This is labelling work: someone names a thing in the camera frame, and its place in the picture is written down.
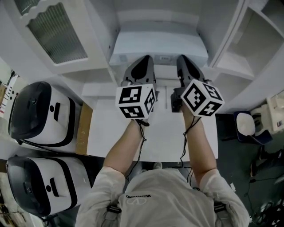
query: cabinet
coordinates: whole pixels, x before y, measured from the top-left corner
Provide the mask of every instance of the cabinet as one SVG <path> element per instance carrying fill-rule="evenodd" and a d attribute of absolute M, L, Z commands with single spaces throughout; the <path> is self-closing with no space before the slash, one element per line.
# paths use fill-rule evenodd
<path fill-rule="evenodd" d="M 154 23 L 179 24 L 184 33 L 191 29 L 196 31 L 206 50 L 198 53 L 206 56 L 201 70 L 220 89 L 226 102 L 233 100 L 258 77 L 277 56 L 284 42 L 284 6 L 280 0 L 269 0 L 262 10 L 249 5 L 249 0 L 2 2 L 19 35 L 51 75 L 58 76 L 88 104 L 95 103 L 98 98 L 114 98 L 116 87 L 134 60 L 119 64 L 111 61 L 118 35 L 127 23 L 134 24 L 134 28 L 141 21 L 150 27 Z M 174 30 L 175 27 L 171 37 L 182 37 L 187 46 L 186 36 Z M 144 33 L 137 35 L 141 43 L 147 43 L 143 40 L 147 39 Z M 126 39 L 122 44 L 127 47 L 130 42 L 131 39 Z M 171 47 L 171 51 L 181 52 L 172 39 L 161 37 L 161 42 Z M 135 53 L 141 55 L 143 51 L 143 47 L 135 49 Z M 179 86 L 174 64 L 156 64 L 154 69 L 157 85 L 162 90 Z"/>

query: hand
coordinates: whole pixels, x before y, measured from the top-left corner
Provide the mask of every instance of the hand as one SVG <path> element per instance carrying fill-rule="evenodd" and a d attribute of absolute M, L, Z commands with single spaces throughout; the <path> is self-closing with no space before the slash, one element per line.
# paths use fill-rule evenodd
<path fill-rule="evenodd" d="M 190 127 L 192 120 L 193 120 L 193 114 L 191 113 L 191 111 L 189 110 L 189 108 L 184 102 L 182 102 L 181 112 L 185 120 L 185 127 L 186 128 Z"/>

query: dark floor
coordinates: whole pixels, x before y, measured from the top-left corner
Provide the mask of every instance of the dark floor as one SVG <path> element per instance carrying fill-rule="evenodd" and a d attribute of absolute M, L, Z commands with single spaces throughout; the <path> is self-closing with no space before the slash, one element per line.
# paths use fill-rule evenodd
<path fill-rule="evenodd" d="M 259 145 L 243 144 L 238 140 L 221 141 L 224 135 L 222 122 L 217 121 L 218 128 L 218 147 L 219 158 L 217 159 L 218 169 L 221 175 L 227 180 L 228 184 L 233 183 L 236 188 L 236 194 L 245 204 L 250 215 L 253 215 L 253 221 L 256 221 L 259 209 L 263 204 L 268 202 L 277 202 L 283 196 L 284 183 L 274 185 L 273 180 L 257 181 L 250 184 L 249 197 L 245 196 L 249 189 L 250 164 L 255 159 Z M 284 146 L 284 132 L 273 136 L 273 141 L 265 146 L 269 153 L 274 153 Z M 88 157 L 88 162 L 95 162 L 97 168 L 100 169 L 103 164 L 103 158 Z M 153 163 L 142 163 L 144 168 L 151 168 Z M 164 163 L 163 167 L 173 167 L 177 163 Z M 141 169 L 141 165 L 137 165 L 136 171 Z M 188 169 L 183 169 L 184 177 L 188 176 Z M 284 167 L 273 167 L 267 171 L 259 173 L 255 179 L 275 178 L 284 173 Z M 73 226 L 75 224 L 75 216 L 78 208 L 59 213 L 61 222 L 60 226 Z"/>

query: white t-shirt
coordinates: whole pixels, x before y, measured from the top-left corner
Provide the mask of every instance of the white t-shirt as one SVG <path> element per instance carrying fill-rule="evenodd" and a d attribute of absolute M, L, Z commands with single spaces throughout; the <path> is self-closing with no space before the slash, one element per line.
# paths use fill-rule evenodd
<path fill-rule="evenodd" d="M 249 214 L 218 170 L 206 173 L 200 192 L 176 169 L 156 169 L 137 175 L 122 190 L 122 173 L 103 167 L 82 203 L 77 227 L 213 227 L 220 226 L 214 202 L 226 205 L 234 227 L 249 225 Z M 122 210 L 107 211 L 109 205 Z"/>

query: white table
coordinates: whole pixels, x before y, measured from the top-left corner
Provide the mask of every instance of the white table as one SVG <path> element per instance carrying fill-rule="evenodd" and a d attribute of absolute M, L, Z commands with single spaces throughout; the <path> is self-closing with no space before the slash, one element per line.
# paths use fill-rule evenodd
<path fill-rule="evenodd" d="M 178 162 L 183 151 L 185 125 L 181 113 L 172 113 L 155 106 L 144 130 L 145 141 L 140 161 Z M 218 141 L 215 115 L 202 119 L 206 137 L 218 158 Z M 114 100 L 98 102 L 93 110 L 89 131 L 87 155 L 105 157 L 122 136 L 130 120 L 123 117 L 114 106 Z M 189 155 L 183 161 L 189 161 Z"/>

